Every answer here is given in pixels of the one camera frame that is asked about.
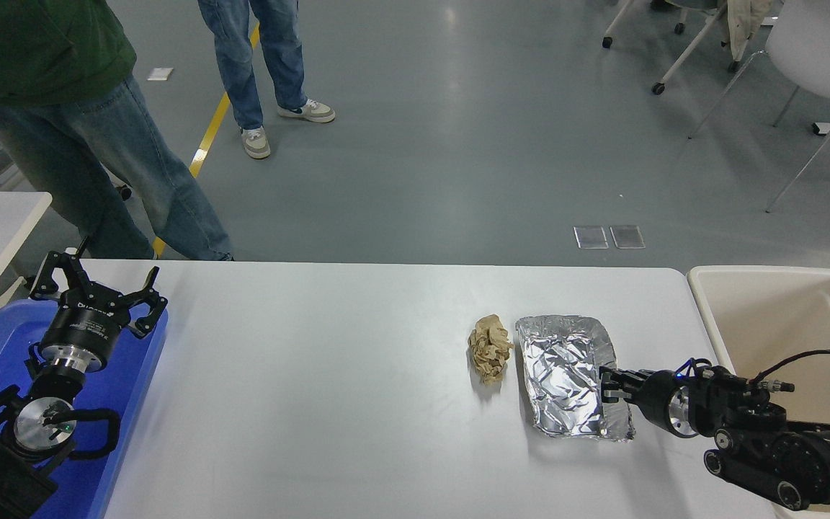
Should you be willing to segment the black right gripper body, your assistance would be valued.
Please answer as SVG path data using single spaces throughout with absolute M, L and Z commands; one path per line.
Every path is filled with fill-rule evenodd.
M 672 371 L 650 371 L 641 369 L 636 371 L 643 382 L 633 397 L 633 403 L 639 408 L 643 417 L 651 424 L 675 433 L 669 417 L 669 402 L 676 392 L 676 380 Z

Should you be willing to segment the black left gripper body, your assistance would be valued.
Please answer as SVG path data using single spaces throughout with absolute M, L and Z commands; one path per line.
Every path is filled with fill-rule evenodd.
M 40 357 L 106 363 L 122 329 L 130 322 L 132 303 L 114 296 L 65 292 L 58 299 L 55 318 L 40 341 Z

